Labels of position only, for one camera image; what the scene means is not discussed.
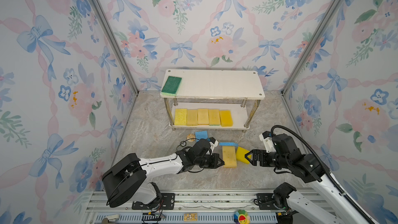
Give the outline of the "bright yellow foam sponge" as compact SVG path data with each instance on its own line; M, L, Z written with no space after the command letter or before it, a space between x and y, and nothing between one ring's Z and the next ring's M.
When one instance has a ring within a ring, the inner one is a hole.
M236 160L244 164L250 164L250 161L245 157L250 151L238 146L236 150Z

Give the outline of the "pale yellow sponge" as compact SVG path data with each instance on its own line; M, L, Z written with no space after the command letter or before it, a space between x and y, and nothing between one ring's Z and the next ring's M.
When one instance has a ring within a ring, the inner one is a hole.
M187 126L198 125L198 110L187 110Z
M223 146L222 147L222 159L224 161L225 168L236 168L236 150L234 146Z

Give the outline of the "yellow green-backed sponge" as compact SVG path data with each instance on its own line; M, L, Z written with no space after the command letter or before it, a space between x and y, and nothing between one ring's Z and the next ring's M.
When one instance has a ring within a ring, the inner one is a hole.
M221 125L220 111L218 109L208 110L209 125Z

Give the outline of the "yellow orange-backed sponge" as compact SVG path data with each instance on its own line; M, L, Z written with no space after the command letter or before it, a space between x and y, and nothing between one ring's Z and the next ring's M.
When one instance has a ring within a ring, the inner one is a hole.
M198 109L198 125L209 125L209 109Z

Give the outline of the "bright yellow cellulose sponge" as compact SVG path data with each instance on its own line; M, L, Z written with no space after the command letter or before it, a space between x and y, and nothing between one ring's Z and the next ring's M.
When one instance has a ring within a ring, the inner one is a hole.
M185 108L178 108L175 110L175 119L174 125L182 126L187 125L187 109Z

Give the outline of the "green scouring sponge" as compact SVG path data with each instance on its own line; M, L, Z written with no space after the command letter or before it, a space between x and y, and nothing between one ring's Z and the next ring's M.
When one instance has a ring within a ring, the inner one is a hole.
M161 89L161 95L176 96L181 82L182 78L169 76Z

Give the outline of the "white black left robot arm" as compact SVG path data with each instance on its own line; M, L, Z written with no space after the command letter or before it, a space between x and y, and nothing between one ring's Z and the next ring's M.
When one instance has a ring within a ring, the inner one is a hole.
M221 156L214 152L218 144L214 138L201 139L193 146L177 149L169 156L152 159L139 158L135 153L128 154L102 176L107 195L106 205L115 208L132 200L144 209L161 208L167 197L152 179L163 175L193 173L195 166L202 171L224 166Z

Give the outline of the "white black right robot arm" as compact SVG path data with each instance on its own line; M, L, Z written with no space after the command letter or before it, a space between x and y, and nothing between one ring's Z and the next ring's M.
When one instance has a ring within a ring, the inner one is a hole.
M274 168L275 173L289 172L309 184L334 210L331 214L304 198L293 186L283 183L274 190L277 208L297 211L314 223L322 224L375 224L368 214L343 189L335 176L314 153L303 154L294 139L286 134L260 135L264 149L253 149L245 158L253 166Z

